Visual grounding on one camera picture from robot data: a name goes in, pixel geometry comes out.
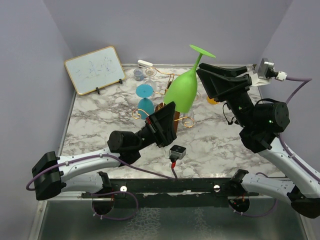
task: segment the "gray wall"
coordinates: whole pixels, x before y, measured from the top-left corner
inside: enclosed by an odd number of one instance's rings
[[[256,63],[292,0],[44,0],[76,56],[114,46],[120,61]]]
[[[274,33],[263,57],[271,58],[276,69],[292,77],[311,77],[290,101],[291,123],[285,131],[288,145],[307,163],[320,171],[320,1],[293,0],[281,24]],[[264,97],[284,101],[298,86],[295,82],[274,81],[261,87]],[[318,230],[320,219],[314,221]]]
[[[31,168],[58,148],[67,119],[72,54],[41,0],[2,1],[0,29],[0,238],[19,240],[37,205]]]

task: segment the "whiteboard frame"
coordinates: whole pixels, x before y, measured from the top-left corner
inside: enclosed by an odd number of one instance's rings
[[[71,79],[71,82],[72,82],[72,84],[73,84],[73,86],[74,86],[74,89],[75,89],[76,93],[77,93],[79,96],[82,96],[82,95],[86,95],[86,94],[95,92],[96,89],[93,89],[93,90],[90,90],[90,91],[87,91],[87,92],[84,92],[84,93],[80,93],[80,92],[78,91],[77,87],[76,87],[76,84],[75,84],[74,80],[73,80],[72,77],[71,77],[71,74],[70,74],[70,72],[69,72],[69,70],[68,70],[68,68],[67,68],[66,63],[67,63],[68,61],[71,61],[71,60],[74,60],[74,59],[77,59],[77,58],[81,58],[81,57],[83,57],[83,56],[86,56],[86,55],[89,55],[89,54],[93,54],[93,53],[95,53],[95,52],[99,52],[99,51],[101,51],[101,50],[105,50],[105,49],[108,49],[108,48],[113,48],[114,53],[115,53],[115,55],[116,55],[116,58],[117,58],[118,61],[119,61],[119,64],[120,64],[121,69],[122,69],[123,74],[124,74],[124,78],[122,78],[121,80],[123,81],[123,80],[125,80],[125,79],[127,78],[126,73],[125,73],[125,70],[124,70],[124,67],[122,66],[122,64],[121,64],[121,62],[120,62],[120,59],[119,59],[119,57],[118,57],[118,54],[117,54],[117,52],[116,52],[116,49],[115,49],[113,46],[107,46],[107,47],[104,47],[104,48],[101,48],[101,49],[98,49],[98,50],[95,50],[95,51],[92,51],[92,52],[88,52],[88,53],[83,54],[83,55],[80,55],[80,56],[76,56],[76,57],[70,58],[70,59],[64,61],[64,67],[65,67],[65,69],[66,69],[66,71],[67,71],[67,73],[68,73],[68,75],[69,75],[69,77],[70,77],[70,79]],[[116,84],[116,83],[119,83],[119,82],[120,82],[120,81],[117,80],[117,81],[114,81],[114,82],[112,82],[112,83],[109,83],[109,84],[107,84],[107,85],[104,85],[104,86],[101,86],[101,87],[98,87],[98,88],[99,88],[99,89],[102,89],[102,88],[105,88],[105,87],[107,87],[107,86],[109,86],[109,85]]]

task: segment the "whiteboard stand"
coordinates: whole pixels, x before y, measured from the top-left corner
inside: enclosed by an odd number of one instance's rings
[[[79,95],[120,83],[126,78],[116,50],[108,46],[87,54],[68,59],[64,66]]]

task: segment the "gray floor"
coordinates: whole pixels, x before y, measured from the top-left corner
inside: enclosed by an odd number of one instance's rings
[[[252,199],[250,214],[270,209],[274,200]],[[130,209],[115,209],[123,217]],[[93,217],[91,201],[49,201],[41,240],[304,240],[301,219],[280,202],[261,218],[239,216],[230,208],[142,208],[127,221]]]

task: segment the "marble tabletop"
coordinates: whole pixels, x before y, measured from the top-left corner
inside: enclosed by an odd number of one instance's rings
[[[127,79],[123,84],[113,84],[88,95],[75,97],[63,144],[63,156],[78,155],[103,149],[107,146],[109,135],[114,130],[137,132],[145,125],[144,120],[134,119],[132,111],[141,100],[136,88],[144,81],[134,79],[134,67],[124,67]],[[189,68],[159,68],[162,72],[182,74]],[[152,78],[157,91],[163,92],[169,76],[157,73]],[[260,99],[257,87],[252,87],[249,95],[253,102]],[[206,100],[207,94],[198,79],[198,98],[193,103],[195,125],[186,128],[178,124],[177,139],[165,148],[155,144],[140,151],[141,158],[133,165],[149,171],[172,176],[169,149],[173,145],[186,147],[186,156],[178,160],[175,171],[179,178],[224,178],[232,177],[238,169],[251,173],[263,172],[270,177],[284,177],[272,163],[246,149],[240,139],[241,127],[228,125],[223,115],[222,103],[212,105]],[[154,105],[162,102],[163,96],[150,97]],[[233,114],[227,107],[228,119]],[[106,168],[112,179],[158,178],[127,166]]]

